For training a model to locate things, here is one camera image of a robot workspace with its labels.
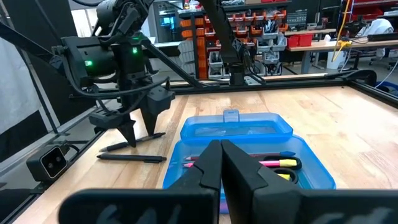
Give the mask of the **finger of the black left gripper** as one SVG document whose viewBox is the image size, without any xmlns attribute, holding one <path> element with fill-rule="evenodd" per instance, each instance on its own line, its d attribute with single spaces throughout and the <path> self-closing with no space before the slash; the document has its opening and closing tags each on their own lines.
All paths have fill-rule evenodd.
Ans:
<svg viewBox="0 0 398 224">
<path fill-rule="evenodd" d="M 135 121 L 129 114 L 116 114 L 100 111 L 89 115 L 89 121 L 96 126 L 96 130 L 117 129 L 126 139 L 128 144 L 136 147 L 136 137 L 134 133 Z"/>
<path fill-rule="evenodd" d="M 158 115 L 170 108 L 175 93 L 161 86 L 151 89 L 141 101 L 141 114 L 148 135 L 153 136 Z"/>
</svg>

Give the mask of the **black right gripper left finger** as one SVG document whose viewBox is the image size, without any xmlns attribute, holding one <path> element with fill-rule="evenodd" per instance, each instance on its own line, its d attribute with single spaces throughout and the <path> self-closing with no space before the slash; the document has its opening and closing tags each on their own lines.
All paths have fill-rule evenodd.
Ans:
<svg viewBox="0 0 398 224">
<path fill-rule="evenodd" d="M 166 189 L 86 189 L 67 197 L 59 224 L 217 224 L 223 149 L 212 140 Z"/>
</svg>

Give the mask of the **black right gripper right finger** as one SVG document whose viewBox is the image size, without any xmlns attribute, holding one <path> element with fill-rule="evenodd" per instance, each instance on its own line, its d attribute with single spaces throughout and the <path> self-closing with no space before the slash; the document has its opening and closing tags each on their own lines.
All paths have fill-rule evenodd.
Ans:
<svg viewBox="0 0 398 224">
<path fill-rule="evenodd" d="M 231 141 L 221 145 L 232 224 L 398 224 L 398 190 L 305 190 Z"/>
</svg>

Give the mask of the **black pen clear barrel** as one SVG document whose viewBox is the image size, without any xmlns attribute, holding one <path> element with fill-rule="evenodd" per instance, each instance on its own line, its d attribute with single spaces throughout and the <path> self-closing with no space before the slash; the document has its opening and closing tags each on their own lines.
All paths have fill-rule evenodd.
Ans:
<svg viewBox="0 0 398 224">
<path fill-rule="evenodd" d="M 146 137 L 137 139 L 136 143 L 149 141 L 149 140 L 152 140 L 152 139 L 157 139 L 157 138 L 160 138 L 163 135 L 165 135 L 165 133 L 155 133 L 152 136 L 146 136 Z M 121 142 L 121 143 L 117 143 L 117 144 L 113 144 L 113 145 L 104 147 L 104 148 L 100 149 L 99 152 L 111 152 L 111 151 L 115 151 L 115 150 L 118 150 L 118 149 L 123 149 L 125 147 L 129 147 L 129 146 L 130 146 L 130 144 L 128 142 Z"/>
</svg>

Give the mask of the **brown pencil blue eraser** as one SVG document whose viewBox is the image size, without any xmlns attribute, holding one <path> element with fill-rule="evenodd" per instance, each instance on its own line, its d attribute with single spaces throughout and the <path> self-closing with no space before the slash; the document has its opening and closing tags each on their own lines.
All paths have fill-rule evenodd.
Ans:
<svg viewBox="0 0 398 224">
<path fill-rule="evenodd" d="M 287 157 L 292 157 L 295 155 L 294 152 L 291 151 L 282 151 L 282 152 L 268 152 L 268 153 L 262 153 L 262 154 L 249 154 L 251 157 L 266 157 L 266 156 L 287 156 Z M 199 157 L 198 156 L 189 156 L 186 157 L 186 161 L 195 161 Z"/>
</svg>

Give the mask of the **blue translucent supply box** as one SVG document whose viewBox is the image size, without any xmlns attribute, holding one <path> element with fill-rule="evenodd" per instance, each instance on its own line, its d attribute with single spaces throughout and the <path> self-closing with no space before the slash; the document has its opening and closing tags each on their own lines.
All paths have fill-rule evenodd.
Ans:
<svg viewBox="0 0 398 224">
<path fill-rule="evenodd" d="M 241 114 L 226 110 L 222 115 L 193 116 L 186 120 L 169 160 L 162 189 L 170 187 L 196 161 L 186 161 L 189 156 L 198 156 L 212 140 L 229 140 L 246 154 L 291 151 L 302 161 L 297 171 L 298 183 L 305 190 L 335 190 L 336 184 L 308 144 L 293 133 L 292 127 L 278 114 Z M 263 161 L 265 157 L 252 157 Z M 222 183 L 220 206 L 227 204 Z"/>
</svg>

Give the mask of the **matte black pen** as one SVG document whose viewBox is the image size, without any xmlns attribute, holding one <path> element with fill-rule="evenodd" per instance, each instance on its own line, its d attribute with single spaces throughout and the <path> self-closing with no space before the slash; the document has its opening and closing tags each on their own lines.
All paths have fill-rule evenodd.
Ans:
<svg viewBox="0 0 398 224">
<path fill-rule="evenodd" d="M 98 159 L 111 161 L 142 161 L 145 163 L 160 163 L 166 161 L 166 157 L 162 156 L 140 156 L 140 155 L 118 155 L 118 154 L 100 154 Z"/>
</svg>

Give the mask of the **lit computer monitor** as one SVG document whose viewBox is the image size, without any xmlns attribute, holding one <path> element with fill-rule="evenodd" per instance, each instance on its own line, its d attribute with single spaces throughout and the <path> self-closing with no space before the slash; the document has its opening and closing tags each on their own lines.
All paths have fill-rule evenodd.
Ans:
<svg viewBox="0 0 398 224">
<path fill-rule="evenodd" d="M 175 29 L 175 16 L 166 15 L 160 17 L 160 26 L 168 27 L 170 30 Z"/>
</svg>

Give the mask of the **shelf rack with bins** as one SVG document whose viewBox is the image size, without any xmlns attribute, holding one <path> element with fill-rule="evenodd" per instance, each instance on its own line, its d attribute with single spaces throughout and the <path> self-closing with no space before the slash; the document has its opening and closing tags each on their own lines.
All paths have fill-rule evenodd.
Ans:
<svg viewBox="0 0 398 224">
<path fill-rule="evenodd" d="M 281 53 L 287 46 L 289 0 L 215 0 L 225 10 L 234 35 L 249 49 L 252 70 L 260 76 L 281 75 Z M 178 47 L 183 69 L 204 80 L 227 80 L 221 42 L 198 0 L 185 0 L 178 11 L 182 38 Z"/>
</svg>

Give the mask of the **white fabric panel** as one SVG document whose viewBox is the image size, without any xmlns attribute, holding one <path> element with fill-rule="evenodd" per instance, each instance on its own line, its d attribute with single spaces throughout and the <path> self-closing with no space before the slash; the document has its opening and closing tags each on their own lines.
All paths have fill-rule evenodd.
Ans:
<svg viewBox="0 0 398 224">
<path fill-rule="evenodd" d="M 0 134 L 41 109 L 27 65 L 16 47 L 0 38 Z"/>
</svg>

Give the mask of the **red storage bin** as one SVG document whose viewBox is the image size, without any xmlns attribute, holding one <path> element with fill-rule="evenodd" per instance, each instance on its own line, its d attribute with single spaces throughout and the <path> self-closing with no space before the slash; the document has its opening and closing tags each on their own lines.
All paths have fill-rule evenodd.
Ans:
<svg viewBox="0 0 398 224">
<path fill-rule="evenodd" d="M 312 39 L 313 34 L 294 34 L 287 38 L 287 46 L 289 48 L 310 47 Z"/>
</svg>

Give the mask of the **white bucket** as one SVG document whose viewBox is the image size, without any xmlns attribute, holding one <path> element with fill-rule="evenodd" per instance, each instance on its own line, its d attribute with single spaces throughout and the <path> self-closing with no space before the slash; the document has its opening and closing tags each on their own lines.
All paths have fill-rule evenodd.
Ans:
<svg viewBox="0 0 398 224">
<path fill-rule="evenodd" d="M 339 67 L 342 67 L 343 64 L 345 63 L 345 58 L 346 58 L 346 53 L 344 51 L 340 52 L 339 54 L 337 52 L 335 54 L 333 52 L 328 52 L 327 61 L 326 61 L 327 69 L 336 70 Z"/>
</svg>

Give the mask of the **wooden workbench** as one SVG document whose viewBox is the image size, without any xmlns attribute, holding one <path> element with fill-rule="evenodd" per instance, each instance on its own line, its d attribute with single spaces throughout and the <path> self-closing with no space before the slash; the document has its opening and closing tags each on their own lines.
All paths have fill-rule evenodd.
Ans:
<svg viewBox="0 0 398 224">
<path fill-rule="evenodd" d="M 367 38 L 361 38 L 354 40 L 351 45 L 344 47 L 343 50 L 371 50 L 386 47 L 398 47 L 398 40 L 368 42 Z M 303 52 L 301 74 L 306 74 L 309 71 L 311 52 L 332 52 L 335 49 L 340 49 L 340 46 L 336 45 L 336 41 L 325 42 L 324 40 L 313 42 L 311 46 L 307 47 L 287 47 L 287 50 L 291 52 Z"/>
</svg>

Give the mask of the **white draped cloth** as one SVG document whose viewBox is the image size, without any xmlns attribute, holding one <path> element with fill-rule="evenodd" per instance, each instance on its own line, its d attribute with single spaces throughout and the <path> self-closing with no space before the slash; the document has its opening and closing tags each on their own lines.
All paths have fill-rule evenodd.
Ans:
<svg viewBox="0 0 398 224">
<path fill-rule="evenodd" d="M 363 27 L 359 34 L 362 36 L 374 34 L 389 34 L 393 33 L 394 28 L 387 19 L 376 19 L 371 22 L 369 26 Z"/>
</svg>

